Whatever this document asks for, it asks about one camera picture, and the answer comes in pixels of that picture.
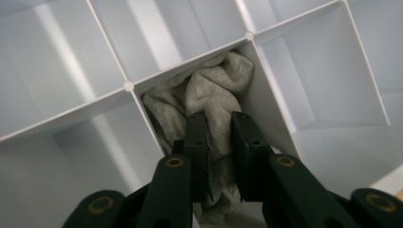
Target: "fabric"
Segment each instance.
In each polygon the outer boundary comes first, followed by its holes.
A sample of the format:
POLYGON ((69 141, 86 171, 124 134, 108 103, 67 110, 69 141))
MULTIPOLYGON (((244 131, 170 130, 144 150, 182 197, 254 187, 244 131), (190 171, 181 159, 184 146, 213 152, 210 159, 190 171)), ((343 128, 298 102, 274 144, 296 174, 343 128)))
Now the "fabric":
POLYGON ((240 202, 231 147, 231 112, 252 80, 253 64, 235 52, 224 52, 147 91, 143 102, 167 154, 183 140, 186 117, 204 111, 210 141, 209 171, 214 200, 195 203, 199 222, 224 223, 240 202))

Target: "drawer organizer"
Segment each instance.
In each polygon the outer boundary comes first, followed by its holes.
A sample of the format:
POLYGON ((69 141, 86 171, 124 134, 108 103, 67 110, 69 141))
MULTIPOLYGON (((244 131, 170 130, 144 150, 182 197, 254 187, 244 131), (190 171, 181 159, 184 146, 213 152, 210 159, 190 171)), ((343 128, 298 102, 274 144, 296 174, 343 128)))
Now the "drawer organizer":
POLYGON ((0 1, 0 226, 60 227, 163 156, 141 97, 233 50, 240 102, 330 190, 403 188, 399 0, 0 1))

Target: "cloth fold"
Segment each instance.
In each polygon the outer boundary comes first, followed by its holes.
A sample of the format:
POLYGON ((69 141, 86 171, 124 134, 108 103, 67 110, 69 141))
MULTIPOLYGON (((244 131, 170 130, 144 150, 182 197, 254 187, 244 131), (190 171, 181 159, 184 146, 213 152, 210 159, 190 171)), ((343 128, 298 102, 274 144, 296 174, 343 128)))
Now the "cloth fold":
POLYGON ((240 202, 230 155, 231 112, 252 80, 253 64, 235 52, 224 52, 169 79, 144 94, 143 103, 163 149, 172 151, 183 140, 186 117, 204 111, 210 141, 210 184, 214 200, 194 203, 199 222, 224 223, 228 212, 240 202))

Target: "brass screw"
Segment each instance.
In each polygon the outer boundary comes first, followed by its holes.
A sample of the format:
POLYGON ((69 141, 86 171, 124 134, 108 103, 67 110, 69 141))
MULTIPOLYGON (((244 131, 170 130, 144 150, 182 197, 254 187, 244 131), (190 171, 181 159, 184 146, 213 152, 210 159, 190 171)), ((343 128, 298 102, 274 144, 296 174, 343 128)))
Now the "brass screw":
POLYGON ((278 157, 276 159, 276 162, 278 164, 281 164, 281 165, 284 165, 284 166, 287 166, 287 167, 291 167, 291 166, 294 166, 296 164, 296 162, 293 159, 290 159, 290 158, 285 157, 285 156, 278 157))
POLYGON ((166 161, 166 166, 171 167, 171 168, 176 168, 179 167, 181 165, 183 165, 183 160, 182 159, 178 159, 178 158, 172 158, 168 161, 166 161))
POLYGON ((102 214, 111 208, 114 204, 114 200, 108 196, 101 196, 91 202, 88 206, 88 211, 92 214, 102 214))
POLYGON ((365 197, 365 200, 372 206, 385 212, 397 210, 396 205, 390 199, 379 196, 378 194, 370 193, 365 197))

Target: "empty compartment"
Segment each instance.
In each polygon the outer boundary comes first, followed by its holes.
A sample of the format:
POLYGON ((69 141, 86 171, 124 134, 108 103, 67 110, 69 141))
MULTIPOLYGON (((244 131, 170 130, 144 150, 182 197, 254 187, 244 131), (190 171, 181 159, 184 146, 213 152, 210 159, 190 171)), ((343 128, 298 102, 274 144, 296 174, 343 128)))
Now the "empty compartment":
POLYGON ((252 32, 268 29, 332 0, 237 0, 243 19, 252 32))
POLYGON ((133 97, 119 95, 101 115, 0 145, 1 227, 62 227, 89 194, 151 181, 163 153, 133 97))
POLYGON ((255 38, 290 132, 388 124, 345 2, 255 38))
POLYGON ((254 74, 244 98, 240 100, 242 112, 252 116, 264 134, 266 140, 283 153, 297 156, 297 151, 292 142, 290 133, 278 108, 272 88, 264 74, 263 67, 259 61, 259 56, 252 42, 239 40, 228 46, 210 51, 198 58, 189 60, 180 66, 166 70, 160 74, 148 77, 135 85, 135 91, 139 99, 149 89, 162 84, 166 80, 195 67, 204 61, 211 59, 225 51, 235 51, 246 57, 254 64, 254 74))
POLYGON ((246 32, 234 1, 90 3, 132 81, 236 41, 246 32))
POLYGON ((350 8, 391 125, 403 126, 403 2, 355 0, 350 8))
POLYGON ((2 1, 0 137, 124 83, 85 1, 2 1))

